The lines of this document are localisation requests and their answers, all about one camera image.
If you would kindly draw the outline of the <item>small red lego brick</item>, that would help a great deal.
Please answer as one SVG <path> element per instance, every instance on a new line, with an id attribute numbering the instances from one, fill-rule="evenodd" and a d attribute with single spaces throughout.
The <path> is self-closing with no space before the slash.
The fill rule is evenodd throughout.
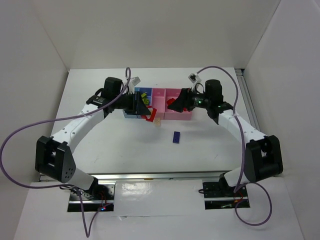
<path id="1" fill-rule="evenodd" d="M 171 105 L 174 101 L 175 101 L 174 98 L 168 99 L 168 100 L 167 100 L 167 105 L 168 105 L 168 106 Z"/>

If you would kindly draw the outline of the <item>large red lego block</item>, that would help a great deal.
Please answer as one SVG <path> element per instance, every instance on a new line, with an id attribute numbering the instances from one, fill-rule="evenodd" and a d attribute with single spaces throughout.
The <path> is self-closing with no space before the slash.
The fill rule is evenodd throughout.
<path id="1" fill-rule="evenodd" d="M 156 117 L 156 114 L 157 114 L 157 109 L 156 108 L 153 108 L 152 106 L 148 105 L 147 106 L 148 110 L 149 110 L 149 114 L 148 115 L 141 115 L 141 118 L 146 120 L 147 122 L 153 122 L 155 117 Z"/>

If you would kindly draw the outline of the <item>dark blue lego brick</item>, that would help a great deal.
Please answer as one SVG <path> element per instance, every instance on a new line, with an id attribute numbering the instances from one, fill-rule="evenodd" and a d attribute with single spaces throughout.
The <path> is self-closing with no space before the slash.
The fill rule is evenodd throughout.
<path id="1" fill-rule="evenodd" d="M 180 137 L 181 137 L 181 133 L 179 131 L 174 131 L 173 132 L 172 142 L 174 144 L 179 144 L 180 143 Z"/>

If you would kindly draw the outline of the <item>lime green lego brick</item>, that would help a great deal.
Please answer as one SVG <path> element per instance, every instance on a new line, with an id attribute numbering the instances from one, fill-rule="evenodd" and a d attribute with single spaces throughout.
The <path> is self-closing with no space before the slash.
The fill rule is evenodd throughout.
<path id="1" fill-rule="evenodd" d="M 145 105 L 148 105 L 149 102 L 150 102 L 150 101 L 149 101 L 147 98 L 144 98 L 144 99 L 143 99 L 143 103 L 144 103 Z"/>

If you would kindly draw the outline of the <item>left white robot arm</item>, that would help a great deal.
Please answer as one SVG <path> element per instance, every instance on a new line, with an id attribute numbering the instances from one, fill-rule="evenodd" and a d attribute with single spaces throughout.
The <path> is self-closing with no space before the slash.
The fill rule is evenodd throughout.
<path id="1" fill-rule="evenodd" d="M 107 77 L 104 86 L 96 91 L 75 119 L 50 137 L 42 136 L 36 143 L 35 170 L 63 184 L 73 185 L 94 197 L 106 191 L 96 177 L 76 167 L 73 152 L 83 138 L 114 110 L 127 115 L 150 115 L 135 87 L 139 77 L 131 78 L 124 86 L 121 79 Z"/>

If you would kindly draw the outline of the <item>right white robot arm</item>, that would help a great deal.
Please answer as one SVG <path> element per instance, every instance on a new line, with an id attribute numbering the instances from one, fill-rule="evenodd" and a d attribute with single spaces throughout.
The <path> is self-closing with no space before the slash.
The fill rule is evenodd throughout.
<path id="1" fill-rule="evenodd" d="M 255 129 L 240 117 L 234 107 L 224 101 L 221 82 L 210 79 L 205 82 L 204 93 L 195 88 L 183 88 L 168 109 L 178 113 L 195 108 L 205 109 L 207 115 L 219 126 L 232 134 L 242 147 L 241 166 L 219 177 L 221 189 L 237 189 L 239 186 L 256 183 L 283 172 L 280 141 Z"/>

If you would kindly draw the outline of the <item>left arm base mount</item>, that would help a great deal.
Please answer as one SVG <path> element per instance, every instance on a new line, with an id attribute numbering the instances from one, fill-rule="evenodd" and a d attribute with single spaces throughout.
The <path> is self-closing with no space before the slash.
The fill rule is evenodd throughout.
<path id="1" fill-rule="evenodd" d="M 97 191 L 95 196 L 91 196 L 80 190 L 84 212 L 96 212 L 101 208 L 101 212 L 114 211 L 115 183 L 103 184 L 104 188 Z M 80 213 L 81 203 L 77 191 L 73 188 L 69 195 L 67 212 Z"/>

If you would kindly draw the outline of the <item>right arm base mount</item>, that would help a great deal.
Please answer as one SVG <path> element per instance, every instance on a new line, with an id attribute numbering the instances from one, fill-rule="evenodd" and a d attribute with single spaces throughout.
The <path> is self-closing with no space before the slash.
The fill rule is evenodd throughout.
<path id="1" fill-rule="evenodd" d="M 205 210 L 227 210 L 250 208 L 247 188 L 244 186 L 236 193 L 234 188 L 222 188 L 218 177 L 203 177 L 198 192 L 203 196 Z"/>

